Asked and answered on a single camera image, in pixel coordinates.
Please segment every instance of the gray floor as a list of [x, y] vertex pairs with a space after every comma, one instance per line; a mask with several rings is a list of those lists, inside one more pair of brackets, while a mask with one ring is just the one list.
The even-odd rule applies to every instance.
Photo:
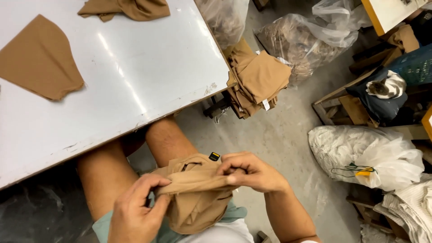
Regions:
[[[272, 1], [273, 8], [259, 13], [251, 2], [243, 36], [254, 51], [262, 50], [253, 29], [287, 13], [308, 16], [313, 4], [313, 0]], [[311, 104], [355, 79], [348, 70], [348, 66], [353, 63], [351, 56], [354, 50], [363, 49], [368, 42], [371, 42], [370, 38], [359, 37], [353, 48], [331, 64], [318, 68], [297, 89], [283, 90], [278, 96], [276, 108], [270, 111], [261, 110], [247, 120], [239, 120], [229, 110], [217, 125], [202, 115], [206, 104], [201, 103], [183, 110], [177, 116], [178, 124], [204, 154], [243, 150], [257, 154], [288, 179], [312, 217], [323, 242], [357, 243], [360, 239], [360, 223], [353, 206], [345, 201], [348, 185], [332, 181], [322, 171], [309, 149], [308, 132], [321, 125]], [[129, 159], [135, 169], [142, 171], [152, 169], [155, 165], [146, 145]], [[234, 201], [248, 209], [245, 220], [252, 235], [262, 230], [272, 238], [272, 242], [279, 242], [268, 221], [261, 193], [241, 187], [238, 192], [234, 192]]]

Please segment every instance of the cat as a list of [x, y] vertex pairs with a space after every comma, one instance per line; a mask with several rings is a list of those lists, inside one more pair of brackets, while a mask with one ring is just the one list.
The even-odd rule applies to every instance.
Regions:
[[407, 89], [407, 83], [397, 73], [389, 70], [387, 78], [381, 81], [370, 81], [366, 84], [366, 92], [380, 99], [394, 99], [400, 97]]

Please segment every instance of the thigh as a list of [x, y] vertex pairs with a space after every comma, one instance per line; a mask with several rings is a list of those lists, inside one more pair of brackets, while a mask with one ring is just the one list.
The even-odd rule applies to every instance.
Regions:
[[119, 140], [78, 158], [77, 172], [94, 221], [111, 211], [118, 196], [138, 180]]
[[180, 130], [173, 116], [151, 124], [146, 133], [146, 142], [159, 168], [168, 166], [172, 159], [198, 153]]

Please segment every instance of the tan garment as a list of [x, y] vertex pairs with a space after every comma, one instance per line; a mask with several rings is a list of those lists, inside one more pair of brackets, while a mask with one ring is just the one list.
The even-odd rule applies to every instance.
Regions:
[[291, 68], [266, 51], [256, 55], [234, 48], [230, 59], [239, 83], [228, 92], [239, 117], [247, 118], [255, 114], [264, 107], [262, 101], [265, 99], [270, 109], [274, 108], [279, 91], [288, 84]]
[[410, 25], [399, 27], [398, 31], [392, 34], [387, 42], [399, 47], [401, 50], [405, 50], [405, 53], [420, 48], [419, 41], [417, 41], [414, 31]]
[[136, 21], [150, 21], [170, 15], [165, 0], [89, 0], [78, 14], [84, 18], [98, 15], [106, 22], [121, 12]]
[[232, 198], [232, 191], [237, 187], [227, 185], [226, 176], [215, 175], [220, 164], [197, 153], [171, 160], [167, 167], [152, 172], [172, 181], [156, 190], [156, 195], [174, 196], [166, 213], [173, 231], [180, 234], [199, 233], [222, 218]]
[[0, 50], [0, 77], [52, 100], [84, 84], [66, 35], [42, 15]]

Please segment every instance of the hand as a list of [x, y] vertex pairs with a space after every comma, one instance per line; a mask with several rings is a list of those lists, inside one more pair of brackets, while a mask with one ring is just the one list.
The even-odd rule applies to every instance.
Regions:
[[160, 175], [145, 174], [114, 203], [108, 243], [148, 243], [161, 227], [169, 202], [168, 195], [160, 195], [153, 208], [145, 207], [150, 189], [166, 186], [171, 181]]
[[[221, 160], [216, 174], [229, 175], [229, 185], [249, 186], [257, 192], [279, 192], [289, 188], [288, 181], [275, 168], [251, 152], [228, 153], [222, 155]], [[242, 168], [248, 173], [234, 173], [235, 168]]]

